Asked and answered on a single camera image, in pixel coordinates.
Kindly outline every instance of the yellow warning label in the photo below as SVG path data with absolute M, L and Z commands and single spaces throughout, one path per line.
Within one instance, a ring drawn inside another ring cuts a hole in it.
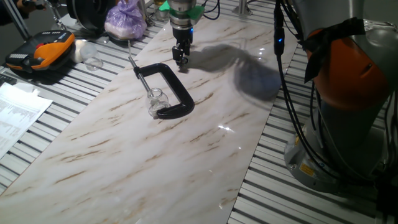
M 301 163 L 300 170 L 310 175 L 311 177 L 313 176 L 313 169 L 304 163 Z

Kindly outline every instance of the marble surface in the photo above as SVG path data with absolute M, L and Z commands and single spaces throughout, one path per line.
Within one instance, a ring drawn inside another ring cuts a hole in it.
M 193 112 L 152 119 L 127 66 L 1 195 L 0 223 L 226 223 L 280 86 L 272 30 L 202 19 L 179 69 L 167 24 L 135 59 L 169 65 Z M 287 68 L 288 32 L 285 45 Z

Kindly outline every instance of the plastic bag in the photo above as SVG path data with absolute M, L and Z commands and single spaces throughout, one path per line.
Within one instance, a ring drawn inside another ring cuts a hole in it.
M 121 40 L 141 38 L 147 24 L 137 7 L 138 0 L 119 1 L 109 10 L 105 30 Z

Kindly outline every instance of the small glass jar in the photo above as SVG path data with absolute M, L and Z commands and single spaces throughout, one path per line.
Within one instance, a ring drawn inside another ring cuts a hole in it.
M 155 7 L 155 18 L 156 20 L 160 21 L 160 22 L 167 22 L 170 19 L 170 14 L 169 14 L 169 10 L 166 11 L 160 11 L 159 7 L 160 6 L 154 6 Z
M 157 118 L 156 111 L 170 107 L 169 99 L 160 88 L 152 88 L 148 91 L 146 105 L 149 115 Z
M 80 55 L 89 71 L 95 71 L 103 66 L 100 55 L 93 44 L 86 43 L 80 49 Z

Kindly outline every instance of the metal grating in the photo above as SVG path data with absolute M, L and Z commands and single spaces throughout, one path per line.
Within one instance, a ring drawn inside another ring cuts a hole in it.
M 273 26 L 272 1 L 250 3 L 253 15 L 249 17 L 232 13 L 238 4 L 238 0 L 222 1 L 221 17 Z M 206 5 L 210 9 L 216 5 L 216 0 L 209 0 Z M 148 28 L 144 38 L 133 43 L 133 55 L 137 55 L 164 25 L 163 22 L 155 21 L 155 26 Z M 293 29 L 288 20 L 287 25 Z M 0 194 L 128 64 L 126 47 L 112 42 L 96 44 L 96 47 L 104 67 L 95 72 L 88 73 L 82 63 L 69 63 L 56 72 L 47 72 L 31 80 L 0 67 L 0 73 L 17 78 L 19 82 L 34 84 L 40 90 L 40 96 L 53 100 L 51 107 L 0 160 Z M 310 114 L 311 83 L 303 84 L 306 64 L 305 53 L 297 48 L 285 77 L 302 124 Z M 374 126 L 383 128 L 382 119 L 383 111 Z M 293 134 L 294 129 L 280 90 L 228 223 L 374 223 L 375 218 L 376 223 L 383 223 L 382 214 L 375 212 L 372 196 L 350 195 L 347 198 L 323 194 L 295 180 L 286 169 L 283 159 L 284 147 Z M 389 217 L 386 223 L 393 222 L 394 219 Z

